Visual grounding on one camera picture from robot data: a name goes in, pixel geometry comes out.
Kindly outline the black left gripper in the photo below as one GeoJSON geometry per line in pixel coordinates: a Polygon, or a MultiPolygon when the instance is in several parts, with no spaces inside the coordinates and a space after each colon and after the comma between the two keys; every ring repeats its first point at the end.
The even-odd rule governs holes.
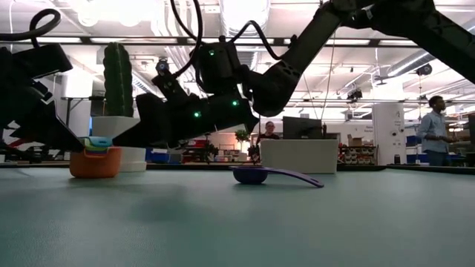
{"type": "MultiPolygon", "coordinates": [[[[18,121],[22,137],[51,148],[81,152],[84,145],[56,116],[48,89],[36,80],[55,73],[44,62],[35,63],[9,51],[1,52],[1,128],[18,121]]],[[[18,128],[6,128],[6,140],[16,140],[18,128]]]]}

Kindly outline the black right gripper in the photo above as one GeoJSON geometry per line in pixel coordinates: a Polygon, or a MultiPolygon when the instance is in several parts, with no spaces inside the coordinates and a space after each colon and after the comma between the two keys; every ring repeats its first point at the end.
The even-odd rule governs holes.
{"type": "Polygon", "coordinates": [[[210,96],[205,99],[165,104],[152,93],[136,98],[140,121],[132,128],[113,138],[115,146],[150,148],[156,143],[173,143],[192,139],[204,134],[230,128],[234,125],[234,96],[232,94],[210,96]]]}

